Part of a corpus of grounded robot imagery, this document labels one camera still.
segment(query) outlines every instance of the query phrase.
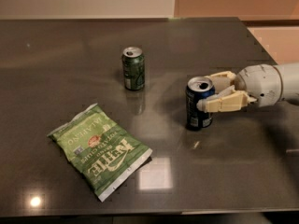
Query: green snack bag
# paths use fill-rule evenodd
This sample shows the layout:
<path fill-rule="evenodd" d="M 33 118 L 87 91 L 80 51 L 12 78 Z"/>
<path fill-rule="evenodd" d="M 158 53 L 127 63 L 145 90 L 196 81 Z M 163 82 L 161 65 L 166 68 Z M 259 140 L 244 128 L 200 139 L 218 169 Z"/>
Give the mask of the green snack bag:
<path fill-rule="evenodd" d="M 48 134 L 103 202 L 150 156 L 152 150 L 134 139 L 97 105 Z"/>

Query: silver can top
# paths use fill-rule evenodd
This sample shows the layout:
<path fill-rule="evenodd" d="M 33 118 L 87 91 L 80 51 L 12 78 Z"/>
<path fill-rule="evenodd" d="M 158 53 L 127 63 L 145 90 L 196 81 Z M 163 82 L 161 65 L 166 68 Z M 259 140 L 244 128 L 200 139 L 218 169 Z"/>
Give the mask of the silver can top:
<path fill-rule="evenodd" d="M 138 57 L 142 54 L 142 49 L 137 48 L 137 47 L 129 47 L 123 50 L 122 53 L 126 57 Z"/>
<path fill-rule="evenodd" d="M 207 77 L 193 77 L 188 81 L 188 87 L 192 91 L 205 92 L 213 87 L 213 83 Z"/>

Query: black table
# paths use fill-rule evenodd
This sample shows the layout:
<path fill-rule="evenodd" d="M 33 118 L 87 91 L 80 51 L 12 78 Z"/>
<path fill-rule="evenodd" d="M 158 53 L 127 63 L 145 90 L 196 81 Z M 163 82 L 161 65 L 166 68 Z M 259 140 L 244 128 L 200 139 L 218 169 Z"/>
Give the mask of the black table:
<path fill-rule="evenodd" d="M 1 21 L 0 36 L 0 217 L 299 208 L 298 107 L 248 107 L 185 128 L 191 77 L 275 64 L 239 19 Z M 123 86 L 132 45 L 146 57 L 143 91 Z M 103 203 L 46 137 L 94 103 L 153 149 Z"/>

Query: robotic arm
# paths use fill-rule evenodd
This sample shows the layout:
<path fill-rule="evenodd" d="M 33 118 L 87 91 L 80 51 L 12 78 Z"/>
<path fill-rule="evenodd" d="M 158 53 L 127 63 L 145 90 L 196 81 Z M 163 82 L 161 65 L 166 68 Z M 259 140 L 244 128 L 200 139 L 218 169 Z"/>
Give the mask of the robotic arm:
<path fill-rule="evenodd" d="M 299 63 L 248 66 L 237 75 L 220 72 L 207 76 L 216 93 L 197 103 L 204 112 L 228 112 L 248 104 L 258 107 L 287 101 L 299 105 Z"/>

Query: green can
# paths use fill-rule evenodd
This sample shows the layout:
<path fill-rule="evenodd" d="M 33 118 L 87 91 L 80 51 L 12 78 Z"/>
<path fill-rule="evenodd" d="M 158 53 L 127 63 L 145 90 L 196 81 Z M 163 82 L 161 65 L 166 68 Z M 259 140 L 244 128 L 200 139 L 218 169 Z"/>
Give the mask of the green can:
<path fill-rule="evenodd" d="M 128 90 L 137 91 L 144 87 L 145 63 L 142 49 L 129 47 L 123 50 L 122 67 L 124 86 Z"/>

